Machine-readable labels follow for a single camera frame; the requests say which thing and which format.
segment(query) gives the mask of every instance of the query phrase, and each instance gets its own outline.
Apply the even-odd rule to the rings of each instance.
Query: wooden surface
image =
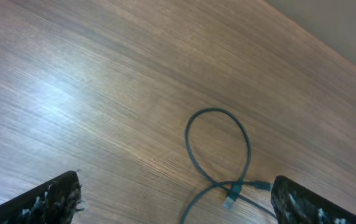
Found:
[[[211,106],[247,129],[248,180],[283,174],[356,214],[356,67],[265,2],[0,0],[0,204],[80,169],[74,223],[177,223],[209,184],[184,127]],[[191,142],[211,176],[238,177],[233,121],[202,116]],[[275,223],[223,200],[187,223]]]

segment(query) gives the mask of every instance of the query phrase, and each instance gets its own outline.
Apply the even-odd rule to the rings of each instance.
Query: coiled cord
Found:
[[[211,176],[209,176],[204,170],[203,168],[200,166],[200,164],[196,161],[192,149],[190,148],[190,144],[189,144],[189,130],[190,130],[190,126],[192,125],[192,123],[194,122],[195,118],[198,117],[199,115],[203,114],[203,113],[207,113],[207,112],[212,112],[212,111],[216,111],[216,112],[221,112],[224,113],[226,115],[228,115],[229,117],[231,117],[236,124],[239,126],[240,131],[243,133],[243,136],[245,137],[246,140],[246,144],[247,144],[247,161],[245,164],[245,167],[243,169],[243,172],[241,173],[241,175],[239,176],[239,179],[236,181],[222,181],[222,182],[217,182],[215,180],[213,180],[211,178]],[[241,124],[241,122],[233,115],[231,114],[229,111],[226,111],[224,109],[220,109],[220,108],[206,108],[206,109],[202,109],[198,112],[196,112],[195,114],[193,114],[189,120],[188,123],[186,125],[186,129],[185,129],[185,143],[186,143],[186,149],[188,151],[189,157],[192,160],[193,164],[195,165],[195,167],[197,168],[197,170],[199,170],[199,172],[208,180],[211,182],[211,186],[207,187],[206,189],[204,189],[203,191],[201,191],[198,195],[196,195],[193,200],[188,204],[188,206],[186,207],[184,213],[182,214],[181,220],[180,220],[180,224],[184,224],[185,219],[188,215],[188,213],[190,212],[190,209],[195,205],[195,203],[197,201],[199,201],[199,199],[201,197],[203,197],[203,195],[205,195],[208,191],[219,187],[220,189],[226,191],[228,194],[232,194],[237,198],[240,198],[242,200],[244,200],[245,202],[248,202],[249,204],[261,209],[262,211],[270,214],[272,217],[276,218],[276,215],[272,212],[270,212],[269,210],[267,210],[266,208],[262,207],[261,205],[258,205],[257,203],[255,203],[254,201],[240,195],[238,192],[234,192],[231,189],[226,188],[224,185],[252,185],[254,186],[255,182],[248,182],[248,181],[244,181],[248,167],[250,165],[250,160],[251,160],[251,146],[250,146],[250,140],[248,139],[246,130],[244,129],[243,125]]]

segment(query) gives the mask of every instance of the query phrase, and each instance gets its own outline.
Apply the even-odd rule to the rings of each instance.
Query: gray wall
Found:
[[[356,65],[356,0],[266,0]]]

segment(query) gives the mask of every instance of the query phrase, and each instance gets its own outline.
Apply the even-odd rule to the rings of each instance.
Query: cable connector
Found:
[[[272,191],[273,184],[266,182],[266,181],[251,181],[248,183],[248,185],[253,186],[255,189],[258,190],[267,190],[267,191]]]
[[[230,190],[235,192],[233,193],[228,193],[227,199],[225,199],[223,206],[227,209],[231,209],[233,207],[233,204],[236,202],[236,199],[238,198],[238,195],[241,191],[241,184],[234,184],[230,187]]]

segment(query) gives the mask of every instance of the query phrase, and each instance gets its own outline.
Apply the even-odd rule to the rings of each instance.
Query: wood grain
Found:
[[[250,135],[247,179],[286,175],[356,214],[356,67],[265,2],[0,0],[0,204],[80,169],[74,223],[177,223],[209,184],[184,127],[211,106]],[[239,175],[228,118],[202,116],[191,141],[210,175]],[[223,200],[187,223],[276,223]]]

